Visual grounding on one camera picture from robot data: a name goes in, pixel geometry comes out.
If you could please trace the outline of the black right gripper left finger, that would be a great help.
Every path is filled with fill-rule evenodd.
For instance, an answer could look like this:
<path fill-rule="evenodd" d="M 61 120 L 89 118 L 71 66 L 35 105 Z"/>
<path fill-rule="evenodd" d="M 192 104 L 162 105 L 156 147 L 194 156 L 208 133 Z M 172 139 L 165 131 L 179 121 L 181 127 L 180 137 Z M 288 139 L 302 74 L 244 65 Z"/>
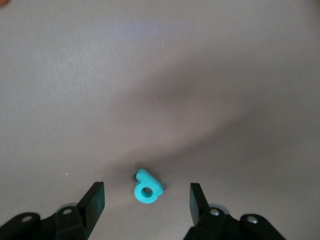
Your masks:
<path fill-rule="evenodd" d="M 0 240 L 88 240 L 104 210 L 104 183 L 94 182 L 76 205 L 42 219 L 20 213 L 0 226 Z"/>

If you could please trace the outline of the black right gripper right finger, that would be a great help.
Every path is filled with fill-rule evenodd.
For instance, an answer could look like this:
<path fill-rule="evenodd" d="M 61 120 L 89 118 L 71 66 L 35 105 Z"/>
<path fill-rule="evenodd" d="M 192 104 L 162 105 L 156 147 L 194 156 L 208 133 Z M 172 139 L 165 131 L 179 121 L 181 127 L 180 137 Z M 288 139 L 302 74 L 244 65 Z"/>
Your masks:
<path fill-rule="evenodd" d="M 193 226 L 184 240 L 286 240 L 263 216 L 244 214 L 239 220 L 218 205 L 208 204 L 199 183 L 191 183 L 189 209 Z"/>

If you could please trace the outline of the teal foam letter p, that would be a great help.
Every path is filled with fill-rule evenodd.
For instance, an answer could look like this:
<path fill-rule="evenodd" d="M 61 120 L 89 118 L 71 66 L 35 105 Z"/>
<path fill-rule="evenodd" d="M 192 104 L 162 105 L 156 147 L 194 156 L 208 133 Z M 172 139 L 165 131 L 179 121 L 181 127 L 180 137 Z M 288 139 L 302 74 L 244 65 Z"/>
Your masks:
<path fill-rule="evenodd" d="M 145 169 L 139 169 L 135 175 L 135 198 L 143 204 L 154 203 L 164 193 L 164 186 Z"/>

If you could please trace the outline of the brown table cover mat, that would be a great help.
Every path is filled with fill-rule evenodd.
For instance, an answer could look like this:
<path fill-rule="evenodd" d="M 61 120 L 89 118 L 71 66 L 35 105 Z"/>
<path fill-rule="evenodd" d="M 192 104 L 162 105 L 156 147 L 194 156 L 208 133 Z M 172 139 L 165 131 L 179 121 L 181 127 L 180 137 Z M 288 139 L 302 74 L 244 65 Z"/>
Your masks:
<path fill-rule="evenodd" d="M 164 187 L 139 202 L 136 173 Z M 10 0 L 0 226 L 104 182 L 89 240 L 182 240 L 190 183 L 320 240 L 320 0 Z"/>

